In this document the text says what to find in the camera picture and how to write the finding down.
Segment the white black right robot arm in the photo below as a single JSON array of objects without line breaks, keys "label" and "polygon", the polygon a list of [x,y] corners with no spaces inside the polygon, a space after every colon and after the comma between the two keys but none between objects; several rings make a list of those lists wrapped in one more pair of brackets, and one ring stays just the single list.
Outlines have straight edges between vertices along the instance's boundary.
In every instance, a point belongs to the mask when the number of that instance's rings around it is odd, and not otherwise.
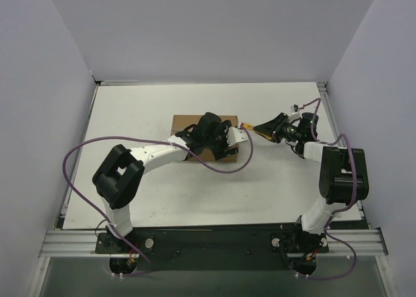
[{"label": "white black right robot arm", "polygon": [[317,140],[319,117],[305,112],[293,118],[285,113],[255,125],[255,133],[273,143],[287,143],[299,158],[320,164],[320,196],[300,217],[302,231],[320,235],[332,219],[349,210],[369,194],[365,152],[357,148],[340,148]]}]

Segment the yellow utility knife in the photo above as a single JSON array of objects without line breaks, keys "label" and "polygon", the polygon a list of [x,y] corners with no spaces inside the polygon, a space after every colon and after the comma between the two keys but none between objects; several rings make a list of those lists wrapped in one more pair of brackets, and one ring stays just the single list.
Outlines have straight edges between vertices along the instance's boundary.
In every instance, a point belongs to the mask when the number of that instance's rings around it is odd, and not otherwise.
[{"label": "yellow utility knife", "polygon": [[257,135],[265,138],[268,141],[272,141],[272,137],[270,135],[266,135],[266,134],[264,134],[262,132],[256,131],[254,129],[254,126],[252,124],[249,124],[249,123],[241,123],[240,126],[243,127],[243,128],[245,128],[246,130],[248,130],[250,132],[253,132],[253,133],[255,133],[255,134],[257,134]]}]

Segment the brown cardboard express box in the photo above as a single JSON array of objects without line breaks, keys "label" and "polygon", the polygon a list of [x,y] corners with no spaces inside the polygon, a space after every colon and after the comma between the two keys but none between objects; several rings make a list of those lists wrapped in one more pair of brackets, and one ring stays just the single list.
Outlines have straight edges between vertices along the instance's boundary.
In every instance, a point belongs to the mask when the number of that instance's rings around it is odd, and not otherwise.
[{"label": "brown cardboard express box", "polygon": [[[173,116],[171,134],[174,135],[175,133],[184,130],[184,128],[188,127],[191,124],[197,124],[202,117],[202,114],[175,114]],[[236,115],[219,115],[222,121],[230,120],[233,127],[236,127],[238,124],[238,117]],[[232,163],[237,162],[238,154],[234,154],[229,157],[225,157],[220,159],[219,161],[215,160],[215,157],[211,150],[205,149],[199,155],[204,162],[223,162],[223,163]]]}]

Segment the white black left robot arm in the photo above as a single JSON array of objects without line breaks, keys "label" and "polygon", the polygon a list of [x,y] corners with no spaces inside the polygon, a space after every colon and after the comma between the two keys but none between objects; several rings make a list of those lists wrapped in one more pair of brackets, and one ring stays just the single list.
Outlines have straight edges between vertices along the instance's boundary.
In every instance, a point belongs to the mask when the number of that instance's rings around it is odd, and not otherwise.
[{"label": "white black left robot arm", "polygon": [[105,206],[110,245],[118,252],[133,246],[129,204],[135,198],[142,176],[172,162],[189,160],[209,150],[216,161],[236,155],[237,144],[247,141],[242,129],[230,120],[207,112],[199,120],[164,141],[164,144],[127,149],[114,146],[92,178]]}]

